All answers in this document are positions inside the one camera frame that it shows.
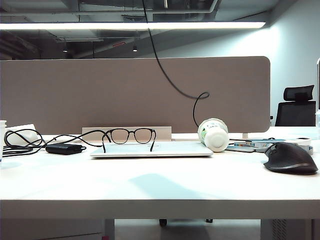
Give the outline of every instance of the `eyeglasses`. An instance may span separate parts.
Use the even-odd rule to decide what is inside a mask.
[[[157,134],[154,129],[146,128],[146,127],[138,128],[134,131],[129,131],[125,128],[114,128],[114,129],[106,131],[104,133],[104,135],[102,136],[103,152],[106,153],[106,147],[104,144],[105,137],[109,140],[109,143],[111,143],[111,140],[112,140],[112,142],[114,142],[115,144],[125,144],[129,139],[130,133],[133,133],[134,139],[140,144],[149,143],[151,141],[152,135],[154,133],[153,142],[152,142],[152,145],[150,148],[150,152],[152,152]]]

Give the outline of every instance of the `floor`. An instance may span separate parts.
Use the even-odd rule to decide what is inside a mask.
[[[260,240],[260,220],[115,220],[115,240]]]

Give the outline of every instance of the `desk leg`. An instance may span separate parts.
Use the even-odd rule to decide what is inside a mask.
[[[320,219],[312,219],[312,240],[320,239]]]
[[[261,240],[316,240],[311,219],[262,219]]]
[[[104,238],[102,240],[115,240],[115,220],[105,219],[104,220]]]

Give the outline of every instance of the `power adapter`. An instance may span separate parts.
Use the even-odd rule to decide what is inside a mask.
[[[54,143],[54,144],[49,144],[45,147],[45,150],[50,154],[62,154],[62,155],[78,154],[85,149],[86,147],[82,145],[66,144],[66,143]]]

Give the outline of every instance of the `silver laptop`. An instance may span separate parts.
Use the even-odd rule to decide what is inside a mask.
[[[106,153],[102,147],[90,154],[94,158],[126,158],[126,157],[192,157],[210,156],[213,152],[199,141],[156,141],[150,151],[152,142],[140,144],[126,142],[116,144],[105,143]]]

